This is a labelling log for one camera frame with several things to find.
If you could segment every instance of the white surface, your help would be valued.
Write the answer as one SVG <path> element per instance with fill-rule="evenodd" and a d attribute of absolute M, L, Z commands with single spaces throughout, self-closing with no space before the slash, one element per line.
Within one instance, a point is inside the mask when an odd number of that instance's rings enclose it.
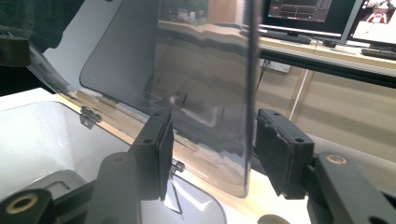
<path fill-rule="evenodd" d="M 129 149 L 98 126 L 89 130 L 81 125 L 78 113 L 65 105 L 40 102 L 40 98 L 55 99 L 43 90 L 0 98 L 0 199 L 64 169 L 92 181 L 103 158 Z M 142 202 L 145 224 L 225 223 L 224 212 L 213 197 L 177 177 L 175 187 L 183 216 L 164 208 L 160 201 Z"/>

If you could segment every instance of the monitor screen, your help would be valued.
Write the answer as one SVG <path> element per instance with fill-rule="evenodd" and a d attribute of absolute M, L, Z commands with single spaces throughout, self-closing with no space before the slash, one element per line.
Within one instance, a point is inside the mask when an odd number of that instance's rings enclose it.
<path fill-rule="evenodd" d="M 364 0 L 348 38 L 368 43 L 396 45 L 395 9 L 395 0 Z"/>
<path fill-rule="evenodd" d="M 355 0 L 265 1 L 262 28 L 341 38 L 354 4 Z"/>

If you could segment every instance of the transparent plastic panel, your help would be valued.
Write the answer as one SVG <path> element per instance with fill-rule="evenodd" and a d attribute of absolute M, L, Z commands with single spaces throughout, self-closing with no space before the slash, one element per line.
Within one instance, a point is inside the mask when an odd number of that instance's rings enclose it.
<path fill-rule="evenodd" d="M 14 14 L 4 13 L 13 22 L 0 28 L 29 38 L 29 69 L 44 83 L 77 105 L 112 106 L 96 112 L 132 137 L 138 132 L 118 116 L 145 122 L 172 108 L 175 156 L 212 185 L 246 196 L 256 1 L 17 2 L 8 3 Z"/>

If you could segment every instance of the screw hole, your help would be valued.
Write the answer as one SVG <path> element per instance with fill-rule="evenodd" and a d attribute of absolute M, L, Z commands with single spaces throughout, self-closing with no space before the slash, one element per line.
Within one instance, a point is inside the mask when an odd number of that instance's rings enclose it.
<path fill-rule="evenodd" d="M 31 208 L 37 202 L 38 198 L 35 194 L 30 193 L 19 197 L 7 206 L 7 213 L 11 215 L 18 214 Z"/>
<path fill-rule="evenodd" d="M 21 200 L 21 201 L 15 203 L 14 207 L 15 207 L 15 208 L 24 207 L 26 204 L 28 204 L 28 203 L 31 202 L 31 201 L 32 201 L 32 199 L 30 199 L 30 198 L 23 199 L 23 200 Z"/>
<path fill-rule="evenodd" d="M 113 163 L 114 165 L 120 165 L 123 164 L 126 161 L 126 158 L 123 156 L 118 156 L 118 157 L 114 157 L 111 160 L 111 163 Z"/>
<path fill-rule="evenodd" d="M 379 217 L 370 217 L 369 220 L 372 224 L 388 224 L 388 222 Z"/>

